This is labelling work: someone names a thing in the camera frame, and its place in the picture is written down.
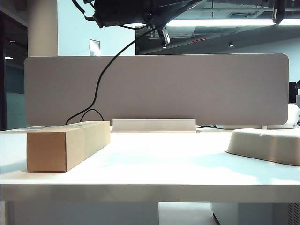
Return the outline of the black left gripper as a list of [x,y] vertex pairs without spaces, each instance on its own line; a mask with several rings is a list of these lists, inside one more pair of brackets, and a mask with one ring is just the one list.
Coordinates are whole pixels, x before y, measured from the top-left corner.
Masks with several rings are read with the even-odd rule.
[[152,14],[152,25],[165,26],[200,2],[201,0],[96,0],[93,18],[102,28],[145,24],[145,16]]

